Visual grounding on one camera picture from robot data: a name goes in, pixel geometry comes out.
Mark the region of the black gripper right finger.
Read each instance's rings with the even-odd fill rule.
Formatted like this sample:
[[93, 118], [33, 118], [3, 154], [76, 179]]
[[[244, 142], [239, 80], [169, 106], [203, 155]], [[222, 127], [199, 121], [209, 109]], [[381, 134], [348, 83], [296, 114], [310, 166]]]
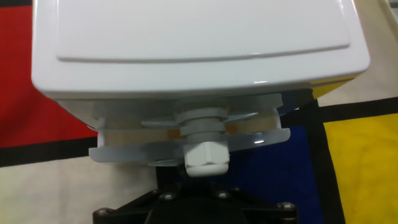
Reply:
[[270, 203], [238, 187], [214, 187], [214, 197], [238, 206], [248, 223], [298, 224], [298, 207], [291, 202]]

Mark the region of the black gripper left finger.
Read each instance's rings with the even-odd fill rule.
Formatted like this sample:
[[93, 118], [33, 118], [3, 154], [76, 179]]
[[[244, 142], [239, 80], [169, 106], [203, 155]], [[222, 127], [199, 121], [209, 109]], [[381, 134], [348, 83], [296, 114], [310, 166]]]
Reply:
[[103, 207], [92, 213], [93, 224], [129, 224], [129, 223], [155, 223], [155, 224], [181, 224], [187, 218], [182, 211], [162, 211], [160, 205], [176, 201], [180, 191], [177, 188], [162, 188], [152, 190], [137, 199], [112, 209]]

